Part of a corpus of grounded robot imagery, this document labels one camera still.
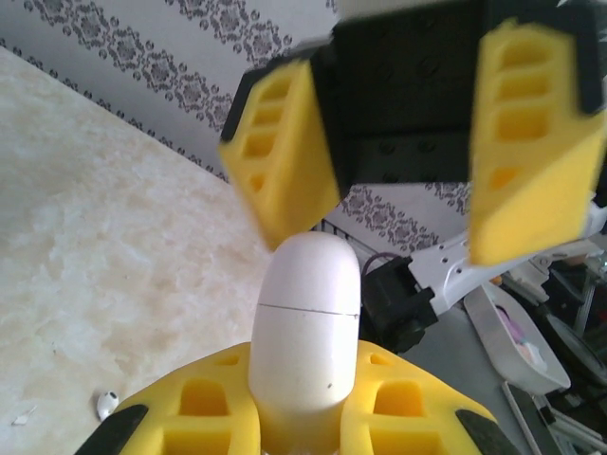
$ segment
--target white plastic tray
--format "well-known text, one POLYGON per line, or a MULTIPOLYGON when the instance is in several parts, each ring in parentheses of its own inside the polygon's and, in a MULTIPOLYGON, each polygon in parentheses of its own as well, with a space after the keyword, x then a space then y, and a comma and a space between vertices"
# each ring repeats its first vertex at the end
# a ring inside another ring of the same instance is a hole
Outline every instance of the white plastic tray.
POLYGON ((493 367, 503 379, 534 394, 571 386, 569 376, 531 317, 506 291, 491 283, 483 284, 464 298, 464 306, 493 367), (523 329, 525 339, 539 349, 547 364, 545 371, 519 352, 495 305, 504 308, 510 319, 523 329))

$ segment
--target floral pattern border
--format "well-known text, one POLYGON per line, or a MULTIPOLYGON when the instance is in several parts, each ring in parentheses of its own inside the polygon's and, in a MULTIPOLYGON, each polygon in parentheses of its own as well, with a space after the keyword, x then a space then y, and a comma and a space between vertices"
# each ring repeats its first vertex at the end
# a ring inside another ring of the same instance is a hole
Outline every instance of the floral pattern border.
MULTIPOLYGON (((0 38, 0 46, 3 48, 7 48, 6 40, 4 38, 0 38)), ((175 147, 173 144, 173 141, 171 139, 169 139, 165 136, 156 137, 156 131, 154 131, 152 129, 144 128, 143 123, 141 121, 137 120, 134 117, 129 118, 129 116, 126 116, 125 113, 122 112, 121 110, 114 110, 112 108, 112 105, 110 104, 110 102, 104 100, 103 98, 94 97, 93 94, 89 90, 81 90, 80 87, 78 86, 77 82, 74 82, 74 81, 70 80, 69 78, 60 78, 58 72, 55 69, 45 68, 45 65, 43 64, 43 62, 41 60, 39 60, 31 55, 28 57, 24 56, 22 50, 16 46, 14 46, 12 49, 8 49, 8 50, 12 51, 13 54, 15 54, 18 57, 21 57, 29 64, 36 66, 41 71, 45 71, 49 76, 51 76, 52 78, 61 82, 63 85, 65 85, 65 86, 71 88, 72 90, 74 90, 75 92, 83 95, 85 98, 94 101, 100 107, 102 107, 106 111, 110 112, 111 114, 114 114, 118 118, 121 118, 122 120, 126 121, 131 126, 134 126, 138 130, 140 130, 142 133, 145 133, 149 137, 153 137, 161 144, 164 144, 165 146, 169 147, 170 149, 173 149, 178 154, 185 156, 192 163, 201 167, 205 171, 208 171, 208 172, 212 173, 213 175, 215 175, 216 177, 222 179, 223 181, 228 182, 228 177, 222 171, 216 170, 213 166, 208 166, 208 165, 205 166, 202 163, 202 160, 200 158, 198 158, 197 156, 195 156, 193 154, 188 154, 188 152, 182 147, 175 147)))
POLYGON ((421 226, 404 210, 373 194, 367 186, 350 190, 340 209, 405 254, 436 245, 439 241, 438 235, 421 226))
POLYGON ((122 25, 118 17, 107 17, 95 2, 25 0, 23 6, 28 12, 37 12, 51 27, 60 27, 66 37, 95 51, 102 60, 110 59, 115 68, 145 83, 166 101, 177 102, 180 109, 206 121, 214 131, 221 131, 231 94, 221 92, 217 84, 197 71, 190 71, 186 63, 176 62, 173 54, 157 49, 152 40, 122 25))
POLYGON ((179 14, 199 21, 203 30, 212 30, 213 38, 223 45, 232 45, 237 54, 245 54, 247 62, 258 66, 286 52, 293 37, 283 34, 270 20, 262 20, 257 9, 247 8, 245 0, 203 1, 164 0, 169 7, 179 7, 179 14))
POLYGON ((427 183, 426 190, 432 191, 438 199, 447 202, 447 205, 455 208, 460 215, 468 213, 470 183, 427 183))
POLYGON ((338 12, 338 0, 325 0, 324 6, 327 9, 331 9, 337 14, 338 12))

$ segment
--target wallpaper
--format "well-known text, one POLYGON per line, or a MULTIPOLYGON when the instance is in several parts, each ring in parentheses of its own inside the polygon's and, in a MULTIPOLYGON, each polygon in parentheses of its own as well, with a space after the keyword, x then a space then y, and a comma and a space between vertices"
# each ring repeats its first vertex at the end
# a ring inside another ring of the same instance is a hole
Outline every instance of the wallpaper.
MULTIPOLYGON (((224 180, 219 133, 242 74, 327 36, 335 0, 2 0, 0 45, 224 180)), ((467 185, 360 186, 329 214, 408 254, 465 228, 467 185)))

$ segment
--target marble surface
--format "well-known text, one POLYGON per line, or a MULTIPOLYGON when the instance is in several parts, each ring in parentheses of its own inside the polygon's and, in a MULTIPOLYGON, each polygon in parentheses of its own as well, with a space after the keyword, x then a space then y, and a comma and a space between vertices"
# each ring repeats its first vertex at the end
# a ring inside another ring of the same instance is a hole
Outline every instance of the marble surface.
POLYGON ((248 340, 268 259, 227 184, 0 48, 1 454, 248 340))

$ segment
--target yellow foam pad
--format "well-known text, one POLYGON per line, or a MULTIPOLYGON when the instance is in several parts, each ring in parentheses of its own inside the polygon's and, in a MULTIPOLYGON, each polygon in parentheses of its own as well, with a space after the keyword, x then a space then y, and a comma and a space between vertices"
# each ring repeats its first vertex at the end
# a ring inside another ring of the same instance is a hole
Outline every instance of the yellow foam pad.
POLYGON ((455 412, 495 421, 478 403, 375 344, 359 342, 357 378, 341 416, 343 454, 478 454, 455 412))
MULTIPOLYGON (((139 404, 149 410, 120 455, 259 455, 249 349, 250 343, 243 343, 205 357, 122 402, 117 412, 139 404)), ((458 410, 495 421, 431 374, 359 341, 355 386, 342 408, 340 454, 478 454, 458 410)))
POLYGON ((186 365, 123 401, 147 414, 120 455, 259 454, 261 432, 248 392, 249 343, 186 365))
POLYGON ((603 114, 578 110, 575 41, 502 24, 480 44, 470 138, 473 264, 570 242, 584 227, 603 160, 603 114))
POLYGON ((252 87, 219 154, 272 250, 340 202, 309 62, 280 66, 252 87))

